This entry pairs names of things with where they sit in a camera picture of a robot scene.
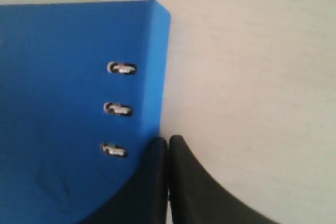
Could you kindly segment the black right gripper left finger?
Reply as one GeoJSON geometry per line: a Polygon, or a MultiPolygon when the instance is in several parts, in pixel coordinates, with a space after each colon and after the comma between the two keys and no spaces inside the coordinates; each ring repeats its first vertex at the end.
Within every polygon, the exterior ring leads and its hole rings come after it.
{"type": "Polygon", "coordinates": [[[167,142],[153,139],[125,185],[81,223],[164,224],[168,201],[167,142]]]}

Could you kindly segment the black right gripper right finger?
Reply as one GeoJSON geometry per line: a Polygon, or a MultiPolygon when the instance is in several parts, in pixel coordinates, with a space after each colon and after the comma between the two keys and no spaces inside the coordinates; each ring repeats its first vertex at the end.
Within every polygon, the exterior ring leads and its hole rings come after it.
{"type": "Polygon", "coordinates": [[[181,135],[169,141],[173,223],[273,223],[225,190],[201,165],[181,135]]]}

